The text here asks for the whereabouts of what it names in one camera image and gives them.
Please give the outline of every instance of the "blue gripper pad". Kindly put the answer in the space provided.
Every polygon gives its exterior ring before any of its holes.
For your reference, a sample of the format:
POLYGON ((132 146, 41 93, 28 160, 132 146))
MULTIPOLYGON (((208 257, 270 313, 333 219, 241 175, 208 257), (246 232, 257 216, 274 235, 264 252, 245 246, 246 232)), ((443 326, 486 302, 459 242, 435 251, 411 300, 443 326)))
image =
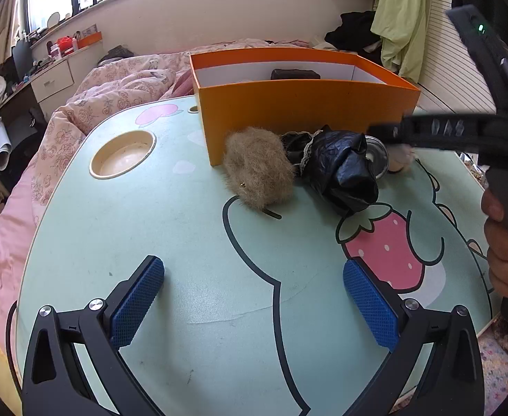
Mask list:
POLYGON ((155 258, 123 299, 111 318, 111 344, 119 349, 135 337, 144 316, 163 284, 163 262, 155 258))
POLYGON ((346 261, 343 281, 377 343, 392 352, 399 339, 398 321, 393 310, 355 260, 346 261))

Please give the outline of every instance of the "screw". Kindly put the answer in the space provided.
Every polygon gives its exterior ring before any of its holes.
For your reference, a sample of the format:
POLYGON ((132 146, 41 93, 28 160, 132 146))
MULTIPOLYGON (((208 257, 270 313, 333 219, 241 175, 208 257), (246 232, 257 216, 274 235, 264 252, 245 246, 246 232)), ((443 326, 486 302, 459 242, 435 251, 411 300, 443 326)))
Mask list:
POLYGON ((420 303, 416 299, 406 299, 404 301, 404 306, 409 310, 417 310, 420 307, 420 303))
POLYGON ((467 308, 463 305, 458 305, 456 307, 456 312, 460 315, 460 316, 467 316, 467 308))
POLYGON ((90 308, 92 311, 98 311, 101 307, 103 307, 102 299, 94 299, 88 304, 88 308, 90 308))
POLYGON ((40 308, 38 311, 38 314, 42 317, 46 317, 48 314, 51 313, 51 307, 49 305, 45 305, 44 307, 40 308))

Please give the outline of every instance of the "white cabinet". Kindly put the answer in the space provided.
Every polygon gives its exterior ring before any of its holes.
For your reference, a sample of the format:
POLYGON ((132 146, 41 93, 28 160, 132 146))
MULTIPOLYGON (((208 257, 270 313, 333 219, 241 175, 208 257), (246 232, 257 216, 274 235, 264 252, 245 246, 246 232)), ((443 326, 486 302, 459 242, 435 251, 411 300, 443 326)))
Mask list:
POLYGON ((47 121, 55 110, 66 104, 75 94, 86 75, 97 66, 104 55, 103 42, 96 42, 32 77, 30 81, 34 96, 47 121))

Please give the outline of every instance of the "pink blanket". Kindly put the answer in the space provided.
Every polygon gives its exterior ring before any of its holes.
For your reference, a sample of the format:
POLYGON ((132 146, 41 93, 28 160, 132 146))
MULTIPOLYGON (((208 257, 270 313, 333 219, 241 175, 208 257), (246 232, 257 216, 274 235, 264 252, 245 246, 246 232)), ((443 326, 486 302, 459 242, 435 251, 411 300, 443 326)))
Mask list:
POLYGON ((262 40, 245 39, 113 62, 92 70, 67 104, 53 113, 37 155, 0 215, 0 346, 3 349, 7 313, 19 294, 34 231, 56 183, 88 133, 120 110, 188 95, 192 85, 187 74, 191 54, 269 46, 262 40))

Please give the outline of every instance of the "black cable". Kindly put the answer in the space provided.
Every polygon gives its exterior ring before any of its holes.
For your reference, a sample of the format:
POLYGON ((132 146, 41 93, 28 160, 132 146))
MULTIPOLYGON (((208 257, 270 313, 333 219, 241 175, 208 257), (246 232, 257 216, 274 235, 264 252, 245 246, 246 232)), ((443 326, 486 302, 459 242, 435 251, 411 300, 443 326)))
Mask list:
POLYGON ((15 384, 17 393, 19 393, 19 397, 22 398, 23 390, 21 389, 19 377, 17 377, 15 365, 13 364, 13 356, 11 355, 11 321, 13 320, 13 314, 15 313, 16 309, 17 309, 17 301, 14 301, 13 305, 11 305, 11 308, 9 308, 8 321, 5 324, 5 350, 8 353, 8 363, 9 363, 9 371, 11 371, 11 378, 13 379, 13 383, 15 384))

